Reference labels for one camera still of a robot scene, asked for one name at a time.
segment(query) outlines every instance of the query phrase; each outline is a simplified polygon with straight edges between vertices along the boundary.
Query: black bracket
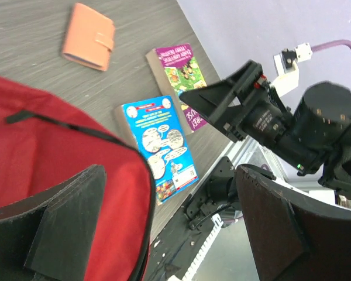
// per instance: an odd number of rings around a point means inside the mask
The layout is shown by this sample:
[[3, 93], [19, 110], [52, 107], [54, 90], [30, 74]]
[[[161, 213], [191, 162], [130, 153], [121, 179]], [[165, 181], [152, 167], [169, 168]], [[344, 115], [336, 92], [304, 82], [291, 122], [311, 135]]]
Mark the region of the black bracket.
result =
[[[183, 92], [180, 100], [195, 109], [203, 119], [233, 142], [242, 141], [247, 136], [242, 129], [243, 119], [258, 99], [268, 96], [265, 90], [255, 88], [262, 75], [261, 64], [249, 60], [237, 72], [220, 82]], [[240, 105], [232, 105], [236, 98]]]
[[210, 198], [208, 184], [218, 178], [233, 177], [234, 172], [235, 168], [230, 159], [226, 156], [222, 157], [203, 185], [185, 205], [185, 215], [190, 220], [190, 229], [194, 229], [197, 226], [196, 229], [203, 231], [204, 223], [200, 222], [220, 207]]
[[282, 51], [282, 59], [286, 69], [293, 67], [293, 61], [296, 60], [297, 53], [293, 50], [285, 49]]

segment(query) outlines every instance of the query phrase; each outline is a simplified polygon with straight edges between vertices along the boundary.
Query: purple wall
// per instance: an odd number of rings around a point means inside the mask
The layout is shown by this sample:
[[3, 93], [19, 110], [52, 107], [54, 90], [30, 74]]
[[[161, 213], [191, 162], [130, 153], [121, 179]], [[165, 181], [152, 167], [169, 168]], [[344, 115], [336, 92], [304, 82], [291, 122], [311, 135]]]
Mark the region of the purple wall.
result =
[[[285, 47], [335, 39], [351, 40], [351, 0], [178, 0], [221, 78], [248, 59], [276, 77], [273, 55]], [[302, 93], [323, 80], [351, 88], [351, 54], [347, 47], [315, 53], [300, 67], [300, 86], [283, 101], [295, 109]], [[289, 178], [296, 171], [284, 165]]]

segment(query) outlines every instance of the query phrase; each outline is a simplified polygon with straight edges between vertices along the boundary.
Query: red backpack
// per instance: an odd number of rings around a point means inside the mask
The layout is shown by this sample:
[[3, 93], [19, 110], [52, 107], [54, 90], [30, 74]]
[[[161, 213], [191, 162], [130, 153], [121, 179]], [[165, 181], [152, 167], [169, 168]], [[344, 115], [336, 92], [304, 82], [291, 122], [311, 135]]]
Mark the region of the red backpack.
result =
[[143, 156], [78, 108], [0, 78], [0, 207], [93, 164], [107, 180], [85, 280], [142, 280], [156, 192]]

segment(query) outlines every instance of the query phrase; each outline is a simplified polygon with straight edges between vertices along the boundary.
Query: black zipper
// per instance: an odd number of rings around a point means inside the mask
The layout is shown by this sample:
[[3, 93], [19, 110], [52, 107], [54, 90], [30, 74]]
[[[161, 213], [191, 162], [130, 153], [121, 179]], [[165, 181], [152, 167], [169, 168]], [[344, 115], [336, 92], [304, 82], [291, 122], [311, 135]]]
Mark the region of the black zipper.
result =
[[63, 127], [67, 127], [69, 129], [75, 130], [75, 131], [79, 131], [79, 132], [84, 133], [84, 134], [89, 135], [89, 136], [94, 136], [96, 138], [100, 138], [100, 139], [103, 139], [103, 140], [108, 141], [108, 142], [113, 142], [115, 144], [123, 146], [124, 148], [128, 148], [128, 149], [136, 152], [139, 155], [139, 157], [141, 158], [142, 162], [146, 166], [146, 168], [149, 172], [149, 175], [150, 175], [150, 184], [151, 184], [150, 207], [149, 207], [149, 213], [148, 213], [147, 223], [146, 223], [146, 232], [144, 233], [142, 245], [140, 247], [140, 254], [139, 254], [138, 260], [135, 264], [135, 267], [134, 267], [132, 273], [130, 274], [128, 281], [141, 281], [142, 278], [144, 277], [143, 275], [145, 273], [147, 260], [148, 260], [150, 234], [151, 234], [152, 221], [153, 221], [153, 217], [154, 217], [154, 209], [155, 209], [155, 203], [156, 203], [156, 184], [154, 181], [154, 177], [152, 175], [151, 168], [150, 168], [146, 158], [144, 158], [144, 156], [138, 150], [125, 144], [124, 142], [122, 142], [118, 138], [114, 137], [113, 135], [110, 135], [110, 134], [107, 134], [107, 133], [104, 133], [104, 132], [101, 132], [101, 131], [98, 131], [95, 129], [91, 129], [88, 127], [69, 124], [69, 123], [66, 123], [63, 121], [49, 118], [49, 117], [44, 116], [44, 115], [30, 112], [27, 110], [23, 110], [23, 111], [20, 111], [16, 114], [8, 116], [6, 118], [6, 122], [9, 124], [12, 124], [12, 123], [26, 120], [29, 118], [37, 118], [37, 119], [40, 119], [42, 121], [53, 123], [53, 124], [58, 125], [58, 126], [63, 126]]

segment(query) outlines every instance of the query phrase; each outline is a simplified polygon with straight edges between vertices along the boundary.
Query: wooden table surface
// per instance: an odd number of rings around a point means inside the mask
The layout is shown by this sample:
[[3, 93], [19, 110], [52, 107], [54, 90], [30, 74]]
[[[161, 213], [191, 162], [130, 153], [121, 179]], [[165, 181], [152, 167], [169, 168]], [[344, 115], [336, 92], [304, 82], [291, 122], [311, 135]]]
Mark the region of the wooden table surface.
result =
[[[0, 0], [0, 76], [41, 88], [83, 109], [120, 135], [112, 109], [160, 95], [145, 54], [154, 47], [190, 43], [207, 83], [218, 76], [176, 0], [85, 0], [113, 19], [115, 49], [106, 72], [60, 56], [71, 0]], [[202, 177], [228, 144], [207, 125], [187, 137]], [[157, 207], [152, 238], [161, 231], [188, 190]]]

